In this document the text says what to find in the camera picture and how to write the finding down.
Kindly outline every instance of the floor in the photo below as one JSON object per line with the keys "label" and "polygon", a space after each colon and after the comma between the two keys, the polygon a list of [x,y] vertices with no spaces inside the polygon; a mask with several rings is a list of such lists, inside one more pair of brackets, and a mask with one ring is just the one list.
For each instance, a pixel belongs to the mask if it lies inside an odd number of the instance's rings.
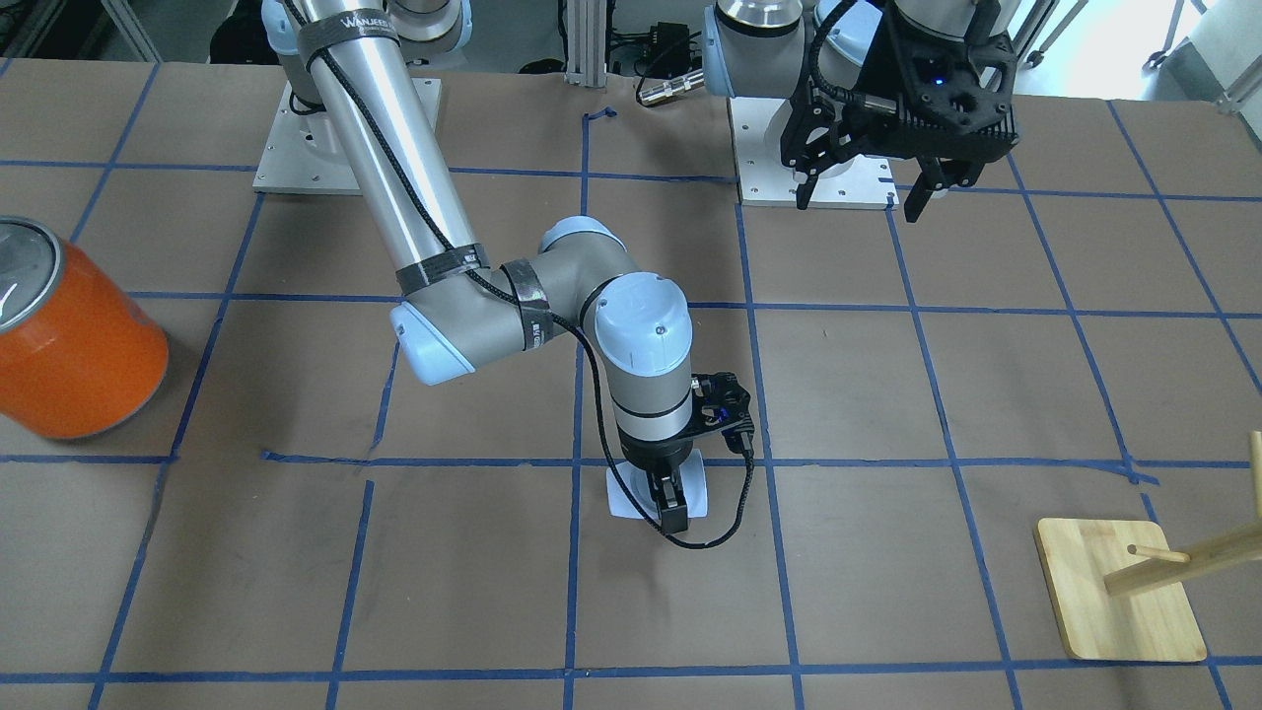
{"label": "floor", "polygon": [[[0,424],[0,707],[1262,706],[1257,567],[1186,585],[1206,662],[1083,663],[1031,536],[1252,520],[1237,121],[1025,98],[1012,159],[909,224],[740,204],[716,98],[440,78],[492,260],[591,213],[688,293],[694,368],[755,393],[742,531],[689,552],[608,516],[565,339],[437,388],[398,367],[362,203],[251,189],[279,69],[5,61],[0,212],[81,245],[173,359],[107,435]],[[716,444],[694,540],[740,486]]]}
{"label": "floor", "polygon": [[[1180,0],[1182,10],[1175,45],[1188,37],[1215,0]],[[1188,90],[1169,71],[1147,68],[1148,57],[1165,43],[1175,0],[1090,0],[1053,43],[1037,67],[1022,64],[1017,93],[1092,98],[1182,101]],[[1045,45],[1076,0],[1060,0],[1051,20],[1034,43]]]}

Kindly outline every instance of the black strap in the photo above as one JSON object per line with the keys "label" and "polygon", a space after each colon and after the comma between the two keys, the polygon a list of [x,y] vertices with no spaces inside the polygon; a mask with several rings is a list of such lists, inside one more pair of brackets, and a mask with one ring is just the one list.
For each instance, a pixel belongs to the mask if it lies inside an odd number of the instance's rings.
{"label": "black strap", "polygon": [[365,37],[384,37],[399,42],[389,15],[381,10],[361,8],[303,25],[298,30],[298,54],[303,66],[310,71],[316,54],[334,44]]}
{"label": "black strap", "polygon": [[486,266],[486,250],[482,248],[481,243],[475,241],[473,243],[466,243],[442,253],[435,253],[424,261],[404,266],[395,271],[395,279],[399,280],[399,288],[403,289],[403,294],[408,295],[447,276]]}
{"label": "black strap", "polygon": [[509,276],[509,285],[517,296],[517,311],[521,313],[521,333],[525,338],[522,349],[534,349],[553,338],[551,305],[539,282],[539,274],[530,261],[517,259],[500,266]]}

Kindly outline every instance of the wooden base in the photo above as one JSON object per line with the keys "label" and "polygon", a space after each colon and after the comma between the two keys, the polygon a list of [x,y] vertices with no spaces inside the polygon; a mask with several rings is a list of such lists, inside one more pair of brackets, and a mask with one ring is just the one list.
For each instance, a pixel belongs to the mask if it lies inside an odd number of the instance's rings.
{"label": "wooden base", "polygon": [[1128,545],[1170,550],[1147,521],[1044,518],[1035,530],[1039,557],[1070,657],[1083,661],[1205,660],[1205,641],[1182,584],[1126,598],[1109,597],[1104,575],[1137,562]]}

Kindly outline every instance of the orange can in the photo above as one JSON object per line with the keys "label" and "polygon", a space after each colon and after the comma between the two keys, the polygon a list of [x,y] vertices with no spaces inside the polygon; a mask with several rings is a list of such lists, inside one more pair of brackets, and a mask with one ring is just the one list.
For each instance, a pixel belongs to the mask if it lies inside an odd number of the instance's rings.
{"label": "orange can", "polygon": [[48,439],[100,434],[167,375],[167,335],[73,243],[0,216],[0,414]]}

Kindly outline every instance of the can lid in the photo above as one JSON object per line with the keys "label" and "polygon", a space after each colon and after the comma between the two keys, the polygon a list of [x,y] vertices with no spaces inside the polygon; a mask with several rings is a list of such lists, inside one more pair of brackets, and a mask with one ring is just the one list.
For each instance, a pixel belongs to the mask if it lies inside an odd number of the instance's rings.
{"label": "can lid", "polygon": [[0,332],[34,311],[56,284],[62,250],[38,222],[0,216]]}

